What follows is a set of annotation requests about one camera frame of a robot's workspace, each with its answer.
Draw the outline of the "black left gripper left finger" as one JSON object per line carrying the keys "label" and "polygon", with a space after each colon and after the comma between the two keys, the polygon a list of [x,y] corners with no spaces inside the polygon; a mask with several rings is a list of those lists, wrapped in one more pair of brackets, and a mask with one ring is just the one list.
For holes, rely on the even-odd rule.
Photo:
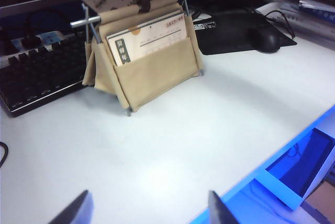
{"label": "black left gripper left finger", "polygon": [[91,223],[92,217],[93,197],[85,190],[49,223]]}

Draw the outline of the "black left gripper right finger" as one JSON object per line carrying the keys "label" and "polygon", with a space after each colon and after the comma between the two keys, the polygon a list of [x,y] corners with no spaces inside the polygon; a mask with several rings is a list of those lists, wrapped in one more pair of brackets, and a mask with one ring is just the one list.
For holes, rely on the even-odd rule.
{"label": "black left gripper right finger", "polygon": [[236,219],[215,191],[209,191],[208,208],[210,223],[236,223]]}

